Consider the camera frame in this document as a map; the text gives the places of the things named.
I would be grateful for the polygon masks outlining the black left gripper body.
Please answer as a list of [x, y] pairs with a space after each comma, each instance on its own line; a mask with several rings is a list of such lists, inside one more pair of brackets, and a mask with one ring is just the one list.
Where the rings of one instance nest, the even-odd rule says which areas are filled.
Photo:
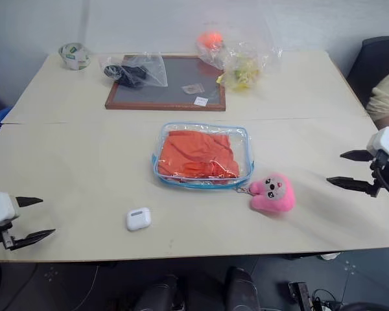
[[0, 225], [0, 244], [2, 244], [5, 249], [13, 250], [14, 248], [14, 238], [8, 232], [12, 227], [12, 222]]

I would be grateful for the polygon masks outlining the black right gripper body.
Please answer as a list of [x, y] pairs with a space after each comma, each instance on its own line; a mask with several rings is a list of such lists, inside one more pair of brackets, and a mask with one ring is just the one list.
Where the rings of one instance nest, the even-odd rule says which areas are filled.
[[374, 157], [370, 162], [373, 184], [368, 194], [375, 198], [381, 188], [389, 193], [389, 157]]

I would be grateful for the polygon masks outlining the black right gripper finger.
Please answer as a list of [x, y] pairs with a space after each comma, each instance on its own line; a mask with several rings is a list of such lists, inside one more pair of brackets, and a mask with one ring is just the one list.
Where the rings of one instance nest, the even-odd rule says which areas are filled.
[[340, 154], [340, 157], [360, 162], [370, 162], [374, 159], [374, 156], [371, 155], [367, 150], [350, 150]]
[[353, 178], [347, 178], [342, 176], [330, 177], [327, 178], [326, 180], [330, 182], [332, 185], [335, 185], [342, 189], [354, 190], [354, 191], [364, 192], [367, 194], [369, 193], [372, 187], [372, 185], [369, 184], [367, 181], [360, 181], [360, 180], [355, 180]]

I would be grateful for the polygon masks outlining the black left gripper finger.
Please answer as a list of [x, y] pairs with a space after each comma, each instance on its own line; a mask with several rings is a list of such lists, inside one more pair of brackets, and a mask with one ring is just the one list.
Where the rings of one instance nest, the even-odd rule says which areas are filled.
[[55, 232], [55, 229], [48, 229], [43, 231], [37, 231], [35, 233], [31, 233], [27, 235], [25, 238], [19, 239], [19, 240], [13, 240], [13, 246], [11, 247], [11, 250], [17, 250], [21, 249], [30, 245], [33, 245], [44, 238], [48, 237], [49, 235], [53, 234]]
[[16, 197], [16, 201], [18, 203], [19, 208], [28, 207], [30, 205], [35, 205], [37, 203], [43, 202], [43, 200], [40, 198], [24, 197], [24, 196]]

